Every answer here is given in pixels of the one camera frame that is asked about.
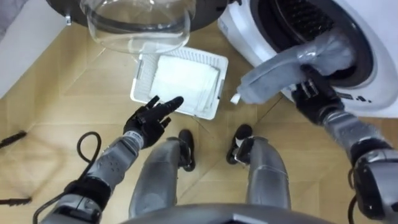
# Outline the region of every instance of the laundry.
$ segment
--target laundry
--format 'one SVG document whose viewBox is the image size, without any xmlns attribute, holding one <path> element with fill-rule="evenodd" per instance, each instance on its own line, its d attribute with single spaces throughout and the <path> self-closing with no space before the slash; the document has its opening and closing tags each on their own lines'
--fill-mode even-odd
<svg viewBox="0 0 398 224">
<path fill-rule="evenodd" d="M 242 99 L 247 104 L 262 104 L 281 89 L 305 81 L 300 69 L 312 65 L 322 75 L 350 68 L 355 63 L 355 51 L 339 29 L 319 35 L 311 42 L 287 49 L 248 72 L 241 79 L 237 94 L 231 100 Z"/>
<path fill-rule="evenodd" d="M 176 96 L 184 97 L 183 106 L 192 113 L 211 106 L 220 71 L 216 68 L 168 55 L 160 56 L 150 97 L 159 96 L 164 101 Z"/>
</svg>

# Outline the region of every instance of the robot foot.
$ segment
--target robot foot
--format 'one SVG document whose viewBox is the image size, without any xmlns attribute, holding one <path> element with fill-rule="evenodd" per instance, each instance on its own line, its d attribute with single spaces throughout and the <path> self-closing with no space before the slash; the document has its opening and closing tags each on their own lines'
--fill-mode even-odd
<svg viewBox="0 0 398 224">
<path fill-rule="evenodd" d="M 226 155 L 227 163 L 234 165 L 238 163 L 238 160 L 245 164 L 249 163 L 248 156 L 250 154 L 251 146 L 247 144 L 244 140 L 248 137 L 251 137 L 252 134 L 253 129 L 249 125 L 242 124 L 240 125 L 240 127 L 238 127 L 234 137 L 232 138 L 231 147 Z"/>
<path fill-rule="evenodd" d="M 187 172 L 191 172 L 196 166 L 193 135 L 191 131 L 184 129 L 180 131 L 178 138 L 182 141 L 180 146 L 180 162 L 178 163 L 178 166 L 182 167 Z"/>
</svg>

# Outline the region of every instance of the gray fabric covering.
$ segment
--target gray fabric covering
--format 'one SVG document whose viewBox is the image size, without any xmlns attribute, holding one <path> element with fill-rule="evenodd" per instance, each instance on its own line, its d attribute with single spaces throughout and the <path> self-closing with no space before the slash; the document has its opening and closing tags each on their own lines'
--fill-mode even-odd
<svg viewBox="0 0 398 224">
<path fill-rule="evenodd" d="M 0 41 L 28 0 L 0 0 Z"/>
<path fill-rule="evenodd" d="M 354 64 L 355 53 L 349 40 L 338 29 L 326 32 L 315 40 L 277 54 L 251 70 L 241 79 L 238 93 L 248 104 L 262 104 L 289 85 L 305 81 L 300 66 L 311 64 L 322 75 Z"/>
</svg>

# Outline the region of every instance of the washing machine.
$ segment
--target washing machine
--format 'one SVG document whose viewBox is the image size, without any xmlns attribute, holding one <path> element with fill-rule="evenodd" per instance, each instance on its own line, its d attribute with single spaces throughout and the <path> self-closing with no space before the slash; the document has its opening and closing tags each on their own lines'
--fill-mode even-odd
<svg viewBox="0 0 398 224">
<path fill-rule="evenodd" d="M 218 26 L 253 65 L 339 27 L 356 63 L 328 77 L 346 109 L 358 116 L 398 117 L 397 0 L 241 0 Z M 291 88 L 282 90 L 291 99 Z"/>
</svg>

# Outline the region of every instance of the black cable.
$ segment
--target black cable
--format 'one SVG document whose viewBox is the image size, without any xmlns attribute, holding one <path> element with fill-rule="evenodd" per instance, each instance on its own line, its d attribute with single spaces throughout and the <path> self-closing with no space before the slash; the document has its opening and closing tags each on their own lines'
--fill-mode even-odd
<svg viewBox="0 0 398 224">
<path fill-rule="evenodd" d="M 81 152 L 81 144 L 88 136 L 91 136 L 91 135 L 93 135 L 97 138 L 97 147 L 95 149 L 93 157 L 91 158 L 91 160 L 89 160 Z M 84 178 L 84 176 L 87 174 L 87 172 L 93 166 L 95 160 L 97 160 L 98 154 L 100 153 L 100 150 L 101 150 L 101 144 L 102 144 L 101 136 L 97 132 L 90 131 L 80 137 L 79 141 L 77 142 L 77 146 L 76 146 L 77 153 L 84 161 L 86 161 L 88 163 L 88 165 L 86 166 L 86 169 L 84 169 L 84 171 L 81 173 L 81 175 L 79 176 L 77 181 L 81 181 Z M 40 206 L 40 208 L 38 208 L 36 210 L 36 212 L 33 214 L 33 221 L 32 221 L 33 224 L 39 223 L 39 215 L 41 212 L 43 212 L 46 208 L 48 208 L 49 206 L 51 206 L 52 204 L 54 204 L 55 202 L 60 200 L 66 194 L 67 194 L 66 192 L 62 192 L 58 196 L 56 196 L 53 199 L 46 202 L 44 205 Z"/>
<path fill-rule="evenodd" d="M 351 199 L 349 205 L 348 205 L 348 223 L 349 224 L 355 224 L 354 222 L 354 207 L 356 204 L 356 197 L 354 196 L 353 199 Z"/>
<path fill-rule="evenodd" d="M 353 176 L 354 176 L 354 169 L 350 169 L 348 172 L 348 183 L 351 189 L 355 190 L 354 186 L 354 181 L 353 181 Z M 356 204 L 356 197 L 354 196 L 353 199 L 351 199 L 349 205 L 348 205 L 348 223 L 349 224 L 355 224 L 354 223 L 354 207 Z"/>
</svg>

